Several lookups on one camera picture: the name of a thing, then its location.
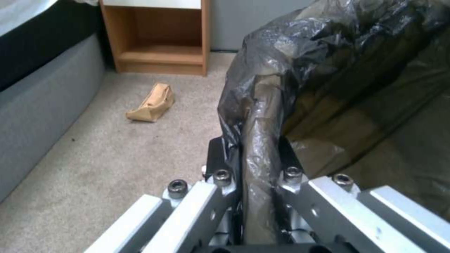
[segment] bolt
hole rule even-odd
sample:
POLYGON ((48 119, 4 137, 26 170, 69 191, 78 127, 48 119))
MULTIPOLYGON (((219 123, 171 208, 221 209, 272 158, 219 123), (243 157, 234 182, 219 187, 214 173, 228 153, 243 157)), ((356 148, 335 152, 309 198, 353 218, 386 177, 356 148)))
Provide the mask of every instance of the bolt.
POLYGON ((231 184, 231 173, 227 170, 224 169, 216 170, 216 172, 214 172, 214 175, 212 175, 212 177, 214 183, 219 187, 228 186, 231 184))
POLYGON ((333 181, 347 192, 351 191, 353 184, 355 183, 353 179, 346 174, 336 174, 333 176, 333 181))
POLYGON ((283 171, 283 179, 288 183, 301 183, 302 176, 302 170, 295 166, 287 167, 283 171))
POLYGON ((182 199, 188 193, 188 184, 182 179, 176 179, 167 186, 169 197, 173 199, 182 199))

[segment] wooden nightstand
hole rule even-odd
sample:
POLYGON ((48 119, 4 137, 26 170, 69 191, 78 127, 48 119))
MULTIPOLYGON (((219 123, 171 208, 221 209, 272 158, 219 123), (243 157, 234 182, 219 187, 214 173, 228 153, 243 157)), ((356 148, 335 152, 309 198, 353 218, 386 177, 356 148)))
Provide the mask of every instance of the wooden nightstand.
POLYGON ((118 72, 207 74, 209 0, 100 0, 118 72))

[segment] white bedding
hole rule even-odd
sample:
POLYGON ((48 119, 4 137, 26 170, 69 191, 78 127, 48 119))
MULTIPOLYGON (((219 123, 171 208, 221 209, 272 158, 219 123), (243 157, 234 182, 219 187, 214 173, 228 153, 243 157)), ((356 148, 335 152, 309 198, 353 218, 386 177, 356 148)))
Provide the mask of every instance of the white bedding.
MULTIPOLYGON (((57 0, 0 0, 0 36, 41 14, 57 0)), ((75 0, 91 5, 98 0, 75 0)))

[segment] carpet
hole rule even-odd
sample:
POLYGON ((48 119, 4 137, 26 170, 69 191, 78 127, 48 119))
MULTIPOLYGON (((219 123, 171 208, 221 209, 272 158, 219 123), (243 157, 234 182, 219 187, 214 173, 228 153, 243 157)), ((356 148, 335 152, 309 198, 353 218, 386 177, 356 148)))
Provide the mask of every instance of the carpet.
POLYGON ((234 54, 212 53, 207 77, 106 72, 86 111, 0 204, 0 252, 82 252, 141 195, 201 179, 234 54), (175 104, 156 123, 132 122, 155 82, 175 104))

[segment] black bedsheet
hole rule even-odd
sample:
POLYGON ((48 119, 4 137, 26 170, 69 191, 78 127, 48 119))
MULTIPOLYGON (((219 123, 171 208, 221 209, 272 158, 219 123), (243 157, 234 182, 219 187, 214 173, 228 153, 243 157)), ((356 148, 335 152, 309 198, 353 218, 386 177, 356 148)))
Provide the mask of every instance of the black bedsheet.
POLYGON ((0 37, 0 92, 103 27, 98 6, 59 0, 0 37))

